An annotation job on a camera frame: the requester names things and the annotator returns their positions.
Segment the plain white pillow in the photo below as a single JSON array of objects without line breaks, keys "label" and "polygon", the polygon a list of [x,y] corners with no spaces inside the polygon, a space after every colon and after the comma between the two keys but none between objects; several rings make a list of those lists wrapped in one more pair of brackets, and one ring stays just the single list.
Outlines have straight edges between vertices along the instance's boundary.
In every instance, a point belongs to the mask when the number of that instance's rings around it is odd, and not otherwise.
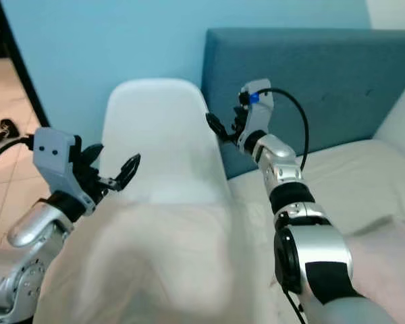
[{"label": "plain white pillow", "polygon": [[397,99],[373,138],[405,146],[405,90]]}]

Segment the white plastic chair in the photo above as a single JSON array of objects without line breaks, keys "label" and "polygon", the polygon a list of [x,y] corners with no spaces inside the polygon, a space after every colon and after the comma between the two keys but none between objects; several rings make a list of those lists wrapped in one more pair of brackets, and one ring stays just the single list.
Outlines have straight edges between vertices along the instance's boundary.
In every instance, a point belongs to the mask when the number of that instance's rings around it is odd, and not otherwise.
[{"label": "white plastic chair", "polygon": [[208,108],[195,84],[181,78],[139,78],[107,100],[99,165],[115,171],[140,154],[134,179],[114,198],[130,203],[220,204],[230,200]]}]

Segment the black door frame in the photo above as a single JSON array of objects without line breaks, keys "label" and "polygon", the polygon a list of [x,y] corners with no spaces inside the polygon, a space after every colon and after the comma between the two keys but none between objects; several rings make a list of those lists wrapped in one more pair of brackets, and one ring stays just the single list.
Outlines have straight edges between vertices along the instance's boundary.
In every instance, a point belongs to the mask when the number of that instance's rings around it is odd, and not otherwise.
[{"label": "black door frame", "polygon": [[20,50],[20,44],[14,34],[14,29],[11,27],[10,18],[8,18],[4,4],[0,0],[0,34],[4,43],[5,51],[11,59],[18,80],[26,93],[26,98],[32,105],[33,114],[38,118],[40,126],[49,127],[51,122],[43,108],[42,100],[38,95],[38,90],[34,86],[32,76],[28,71],[26,61]]}]

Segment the dark sandal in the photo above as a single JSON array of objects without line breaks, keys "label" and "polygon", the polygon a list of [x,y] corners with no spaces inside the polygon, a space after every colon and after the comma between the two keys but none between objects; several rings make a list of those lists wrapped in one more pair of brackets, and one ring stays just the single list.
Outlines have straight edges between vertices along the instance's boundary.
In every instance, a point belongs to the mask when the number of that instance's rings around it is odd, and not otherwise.
[{"label": "dark sandal", "polygon": [[0,120],[0,143],[20,137],[20,129],[11,118]]}]

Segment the white blurred blanket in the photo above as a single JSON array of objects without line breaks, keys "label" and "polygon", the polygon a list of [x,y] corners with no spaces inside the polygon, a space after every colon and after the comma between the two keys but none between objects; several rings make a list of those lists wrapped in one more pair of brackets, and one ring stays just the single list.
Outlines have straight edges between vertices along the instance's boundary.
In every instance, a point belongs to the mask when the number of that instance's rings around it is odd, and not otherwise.
[{"label": "white blurred blanket", "polygon": [[45,278],[34,324],[281,324],[261,203],[104,202]]}]

